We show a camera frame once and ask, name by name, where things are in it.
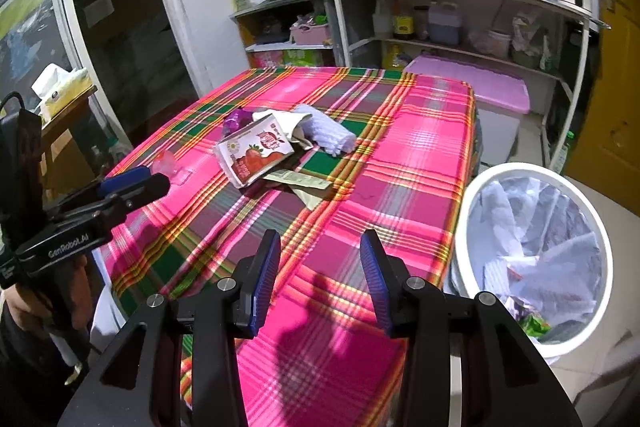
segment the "green wrapper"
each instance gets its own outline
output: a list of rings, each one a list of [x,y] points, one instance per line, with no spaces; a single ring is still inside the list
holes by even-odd
[[[540,315],[527,315],[523,319],[520,319],[518,324],[530,337],[538,338],[544,335],[551,326],[546,323]]]

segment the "white bin rim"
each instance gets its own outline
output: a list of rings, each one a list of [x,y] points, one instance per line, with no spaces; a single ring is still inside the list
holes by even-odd
[[[475,297],[481,289],[478,286],[476,277],[474,276],[468,256],[466,243],[467,217],[470,214],[471,207],[476,196],[487,183],[512,176],[530,176],[537,178],[543,182],[553,185],[555,188],[558,188],[561,192],[571,197],[584,214],[593,232],[596,234],[598,245],[600,246],[600,251],[604,258],[602,263],[602,279],[604,280],[604,287],[602,288],[602,296],[598,300],[598,305],[591,317],[591,321],[582,331],[567,341],[557,344],[535,344],[543,358],[554,359],[555,357],[560,357],[570,353],[586,341],[602,320],[604,312],[607,309],[609,298],[611,296],[611,288],[613,286],[613,256],[611,254],[609,236],[607,235],[607,231],[605,230],[604,224],[596,212],[596,209],[589,200],[587,200],[585,195],[582,194],[580,190],[578,190],[578,188],[569,180],[553,171],[550,171],[549,169],[529,163],[504,163],[491,167],[477,176],[466,188],[464,197],[462,198],[460,217],[458,218],[458,226],[456,228],[456,263],[460,270],[462,285],[469,297]]]

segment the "pink plaid tablecloth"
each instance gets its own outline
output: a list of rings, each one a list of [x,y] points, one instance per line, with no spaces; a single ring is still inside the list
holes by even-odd
[[[298,103],[358,136],[343,158],[318,148],[300,156],[298,169],[335,189],[311,212],[291,192],[262,182],[241,194],[210,153],[232,108]],[[376,425],[399,385],[404,343],[377,327],[360,235],[376,229],[387,253],[440,284],[470,169],[473,115],[470,87],[453,80],[346,68],[246,71],[116,168],[149,164],[169,149],[193,174],[129,216],[102,248],[113,288],[129,313],[157,291],[195,293],[228,277],[264,230],[278,230],[282,259],[266,324],[256,339],[237,344],[250,425]],[[181,391],[189,402],[190,337],[184,347]]]

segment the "garbage bag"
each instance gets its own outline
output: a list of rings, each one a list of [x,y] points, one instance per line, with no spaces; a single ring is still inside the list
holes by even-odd
[[[580,208],[558,188],[524,176],[490,182],[471,208],[467,234],[479,286],[507,303],[516,320],[542,316],[549,338],[589,321],[602,279],[600,248]]]

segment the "pink lid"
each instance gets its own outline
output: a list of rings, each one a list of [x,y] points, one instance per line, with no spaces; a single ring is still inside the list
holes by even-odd
[[[408,73],[462,80],[474,88],[476,99],[482,102],[510,109],[520,114],[529,112],[527,86],[521,78],[516,76],[483,70],[455,60],[425,55],[415,58],[404,70]]]

